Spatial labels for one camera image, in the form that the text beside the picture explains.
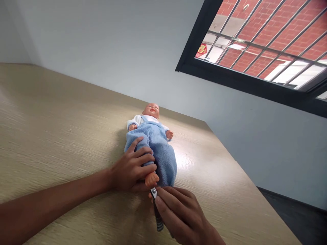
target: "doll face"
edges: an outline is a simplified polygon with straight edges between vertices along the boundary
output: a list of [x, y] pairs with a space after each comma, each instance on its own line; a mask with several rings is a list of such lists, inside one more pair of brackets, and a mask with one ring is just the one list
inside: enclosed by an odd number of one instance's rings
[[153, 116], [154, 118], [159, 118], [159, 106], [155, 103], [150, 103], [146, 106], [144, 111], [142, 112], [143, 115], [146, 116]]

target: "wood grain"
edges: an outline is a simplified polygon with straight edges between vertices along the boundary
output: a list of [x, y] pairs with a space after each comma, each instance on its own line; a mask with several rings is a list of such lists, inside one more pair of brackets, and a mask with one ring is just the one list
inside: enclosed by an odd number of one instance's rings
[[[146, 104], [41, 67], [0, 64], [0, 202], [112, 165], [126, 121]], [[300, 244], [205, 122], [160, 112], [175, 133], [176, 186], [194, 192], [227, 244]], [[156, 232], [146, 196], [93, 198], [28, 244], [176, 244]]]

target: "red brick wall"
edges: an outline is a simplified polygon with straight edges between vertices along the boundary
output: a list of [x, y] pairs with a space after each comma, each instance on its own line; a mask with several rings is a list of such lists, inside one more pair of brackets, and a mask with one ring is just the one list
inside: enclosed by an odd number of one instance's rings
[[[224, 0], [218, 13], [220, 15], [229, 15], [237, 0]], [[248, 24], [244, 27], [240, 35], [241, 39], [250, 41], [257, 33], [264, 22], [269, 18], [270, 14], [278, 6], [281, 0], [263, 0], [259, 5]], [[257, 0], [241, 0], [233, 17], [246, 19]], [[259, 36], [254, 40], [254, 43], [266, 46], [269, 41], [277, 34], [277, 32], [284, 26], [284, 24], [293, 16], [293, 14], [303, 5], [305, 0], [286, 0], [281, 6], [275, 16], [268, 22], [266, 27], [262, 30]], [[243, 10], [244, 6], [249, 4], [249, 7]], [[311, 0], [307, 6], [299, 13], [299, 15], [289, 24], [289, 26], [280, 34], [280, 36], [270, 45], [271, 48], [282, 50], [289, 44], [297, 34], [299, 34], [325, 7], [326, 0]], [[327, 30], [327, 13], [321, 16], [294, 44], [292, 44], [285, 52], [299, 55], [306, 47], [314, 42], [321, 34]], [[327, 36], [322, 38], [316, 45], [314, 45], [303, 57], [314, 60], [318, 58], [323, 52], [327, 50]], [[249, 52], [260, 53], [261, 50], [257, 48], [248, 48]], [[232, 63], [241, 53], [240, 50], [229, 49], [225, 57], [220, 62], [220, 65], [230, 67]], [[264, 52], [254, 65], [246, 72], [249, 75], [257, 76], [258, 73], [265, 68], [272, 60], [270, 58], [276, 57], [274, 53]], [[233, 67], [234, 70], [243, 72], [246, 67], [256, 57], [254, 54], [244, 53], [242, 58]], [[286, 56], [280, 56], [281, 60], [292, 60]], [[265, 78], [272, 70], [284, 61], [275, 61], [269, 69], [267, 69], [260, 78]]]

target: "fingernail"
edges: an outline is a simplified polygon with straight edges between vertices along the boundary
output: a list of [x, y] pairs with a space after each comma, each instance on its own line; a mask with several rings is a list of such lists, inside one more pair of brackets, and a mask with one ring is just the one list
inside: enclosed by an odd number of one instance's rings
[[155, 201], [156, 201], [156, 204], [157, 205], [161, 205], [162, 204], [162, 199], [159, 196], [156, 197]]

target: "blue fleece fabric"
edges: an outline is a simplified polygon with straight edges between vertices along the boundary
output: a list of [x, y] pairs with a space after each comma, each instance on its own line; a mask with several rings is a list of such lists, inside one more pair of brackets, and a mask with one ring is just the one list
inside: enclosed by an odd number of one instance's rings
[[173, 186], [177, 173], [177, 164], [174, 149], [171, 145], [168, 145], [165, 129], [161, 126], [161, 123], [151, 122], [145, 117], [141, 117], [144, 123], [126, 134], [125, 152], [136, 138], [143, 136], [143, 140], [137, 144], [135, 151], [143, 146], [150, 147], [153, 150], [155, 162], [147, 162], [144, 166], [157, 164], [156, 174], [160, 178], [158, 185]]

